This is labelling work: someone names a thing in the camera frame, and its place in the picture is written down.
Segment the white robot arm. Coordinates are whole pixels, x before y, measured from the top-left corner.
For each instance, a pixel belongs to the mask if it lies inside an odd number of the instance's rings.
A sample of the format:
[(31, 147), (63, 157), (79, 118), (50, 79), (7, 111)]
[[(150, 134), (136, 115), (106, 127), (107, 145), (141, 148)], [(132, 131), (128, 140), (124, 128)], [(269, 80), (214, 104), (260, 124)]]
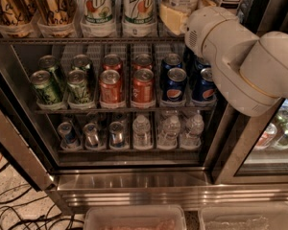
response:
[(237, 111), (257, 117), (288, 100), (288, 34), (257, 36), (222, 7), (176, 10), (162, 2), (159, 17), (210, 64), (215, 85)]

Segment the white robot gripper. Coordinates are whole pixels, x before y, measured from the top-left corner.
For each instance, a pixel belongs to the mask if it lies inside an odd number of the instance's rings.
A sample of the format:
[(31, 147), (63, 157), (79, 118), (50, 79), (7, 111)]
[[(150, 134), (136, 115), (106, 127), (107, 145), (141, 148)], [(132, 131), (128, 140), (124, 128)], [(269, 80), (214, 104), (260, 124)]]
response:
[(222, 61), (241, 64), (259, 37), (241, 25), (236, 15), (216, 7), (211, 0), (199, 0), (198, 8), (191, 13), (190, 9), (174, 9), (162, 2), (159, 17), (173, 35), (186, 32), (186, 46), (212, 66)]

